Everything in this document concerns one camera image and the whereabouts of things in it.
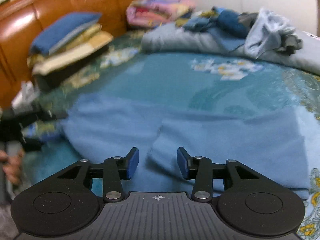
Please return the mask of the person left hand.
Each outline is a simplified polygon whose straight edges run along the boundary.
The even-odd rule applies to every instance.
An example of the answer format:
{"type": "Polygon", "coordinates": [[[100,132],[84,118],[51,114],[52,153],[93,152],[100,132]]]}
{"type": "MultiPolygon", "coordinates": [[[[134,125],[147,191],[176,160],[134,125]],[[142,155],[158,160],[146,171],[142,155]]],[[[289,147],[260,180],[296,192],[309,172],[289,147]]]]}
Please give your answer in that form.
{"type": "Polygon", "coordinates": [[[4,151],[1,151],[0,157],[7,180],[13,185],[20,185],[24,150],[20,150],[15,156],[8,156],[4,151]]]}

